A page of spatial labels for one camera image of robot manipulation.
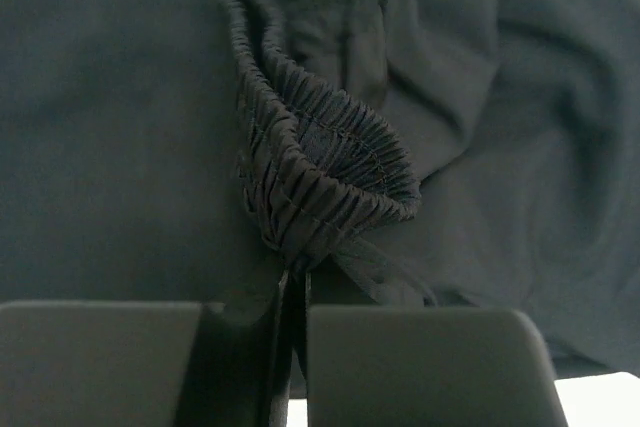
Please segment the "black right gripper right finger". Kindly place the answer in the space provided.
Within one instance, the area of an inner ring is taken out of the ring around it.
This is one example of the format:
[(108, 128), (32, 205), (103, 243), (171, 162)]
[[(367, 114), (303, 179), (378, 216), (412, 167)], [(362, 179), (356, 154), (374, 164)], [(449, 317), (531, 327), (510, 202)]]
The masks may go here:
[(564, 426), (541, 334), (509, 309), (367, 304), (307, 277), (312, 426)]

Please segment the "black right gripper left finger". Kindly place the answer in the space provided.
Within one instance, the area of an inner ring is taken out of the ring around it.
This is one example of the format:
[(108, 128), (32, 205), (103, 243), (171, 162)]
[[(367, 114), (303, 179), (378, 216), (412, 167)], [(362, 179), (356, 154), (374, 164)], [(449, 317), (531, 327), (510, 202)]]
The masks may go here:
[(1, 422), (282, 426), (288, 283), (277, 269), (219, 302), (6, 302)]

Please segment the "black trousers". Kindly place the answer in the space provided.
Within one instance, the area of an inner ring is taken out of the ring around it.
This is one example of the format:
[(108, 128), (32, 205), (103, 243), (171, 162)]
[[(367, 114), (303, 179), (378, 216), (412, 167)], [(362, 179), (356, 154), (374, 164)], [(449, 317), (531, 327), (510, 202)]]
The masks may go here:
[(526, 313), (639, 371), (639, 0), (1, 0), (1, 295)]

